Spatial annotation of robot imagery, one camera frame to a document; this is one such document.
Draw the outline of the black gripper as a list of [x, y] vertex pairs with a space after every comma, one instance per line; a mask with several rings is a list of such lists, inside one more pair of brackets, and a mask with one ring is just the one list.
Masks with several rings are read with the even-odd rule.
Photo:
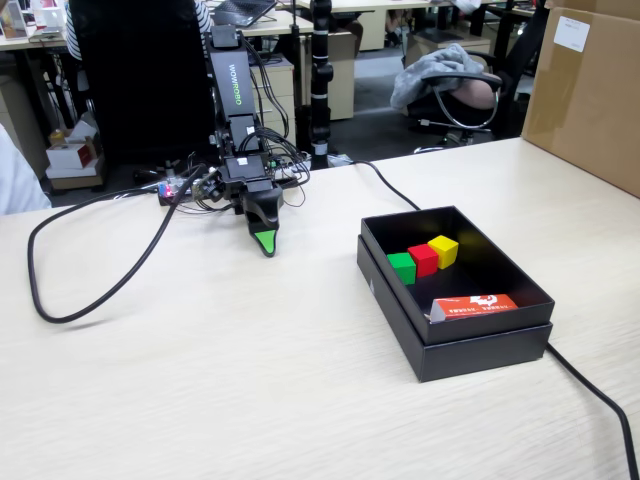
[[283, 205], [283, 191], [273, 187], [260, 155], [230, 157], [219, 169], [225, 194], [244, 194], [244, 212], [250, 237], [262, 254], [271, 258], [276, 253], [279, 229], [279, 210]]

